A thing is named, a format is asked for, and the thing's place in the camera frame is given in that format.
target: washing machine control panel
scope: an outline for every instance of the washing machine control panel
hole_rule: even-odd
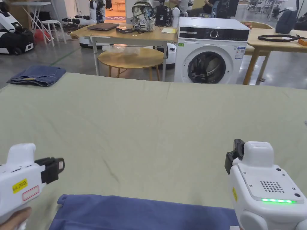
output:
[[[249,30],[180,27],[180,38],[247,41]]]

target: black cable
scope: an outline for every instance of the black cable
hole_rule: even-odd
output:
[[[269,37],[289,37],[290,39],[273,39],[273,38],[269,38]],[[307,38],[301,37],[299,35],[292,36],[292,35],[288,35],[288,34],[272,34],[272,35],[260,35],[260,36],[258,36],[259,40],[276,41],[276,42],[289,42],[289,41],[299,40],[300,38],[307,39]]]

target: washing machine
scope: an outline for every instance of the washing machine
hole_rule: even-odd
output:
[[[174,82],[235,84],[249,31],[235,19],[180,17]]]

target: yellow label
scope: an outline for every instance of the yellow label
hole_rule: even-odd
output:
[[[18,182],[17,184],[13,185],[13,193],[18,193],[20,190],[28,186],[27,179],[23,179],[22,181]]]
[[[238,195],[237,192],[235,191],[235,187],[232,187],[232,193],[233,193],[233,197],[235,198],[235,201],[238,201]]]

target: white stool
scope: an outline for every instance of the white stool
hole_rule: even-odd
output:
[[[57,32],[56,32],[56,26],[55,26],[55,24],[57,23],[57,24],[60,25],[61,32],[62,32],[62,35],[63,35],[63,38],[64,38],[64,42],[65,42],[65,44],[66,44],[66,38],[65,38],[64,30],[63,30],[63,27],[62,27],[62,25],[61,25],[61,23],[60,23],[59,21],[57,21],[57,20],[46,20],[46,21],[42,21],[42,23],[48,25],[48,30],[49,30],[49,31],[47,31],[47,32],[48,32],[49,35],[50,35],[50,38],[51,38],[51,42],[52,42],[52,46],[53,46],[53,47],[54,47],[54,42],[53,42],[53,37],[52,37],[52,34],[51,34],[50,24],[53,24],[54,32],[55,32],[55,34],[56,34],[56,40],[57,40],[58,42],[59,42],[59,37],[58,37]]]

